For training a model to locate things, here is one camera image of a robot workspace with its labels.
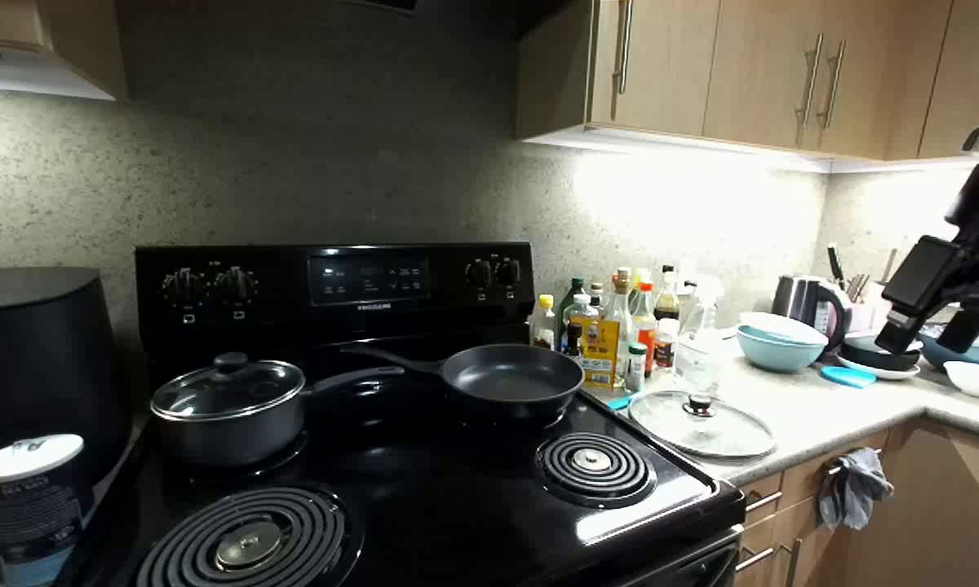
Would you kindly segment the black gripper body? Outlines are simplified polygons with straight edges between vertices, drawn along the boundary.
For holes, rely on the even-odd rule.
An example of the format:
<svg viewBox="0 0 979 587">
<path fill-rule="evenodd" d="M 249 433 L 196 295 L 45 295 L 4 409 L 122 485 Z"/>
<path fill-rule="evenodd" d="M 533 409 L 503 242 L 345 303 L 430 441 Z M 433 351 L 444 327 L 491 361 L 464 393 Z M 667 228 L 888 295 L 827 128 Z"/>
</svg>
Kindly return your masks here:
<svg viewBox="0 0 979 587">
<path fill-rule="evenodd" d="M 963 139 L 963 149 L 979 152 L 979 128 Z M 979 337 L 979 163 L 947 221 L 957 234 L 951 242 L 919 234 L 881 289 L 892 309 L 874 342 L 888 351 L 903 351 L 927 321 L 951 303 L 957 303 L 957 316 L 942 327 L 941 345 L 965 351 Z"/>
</svg>

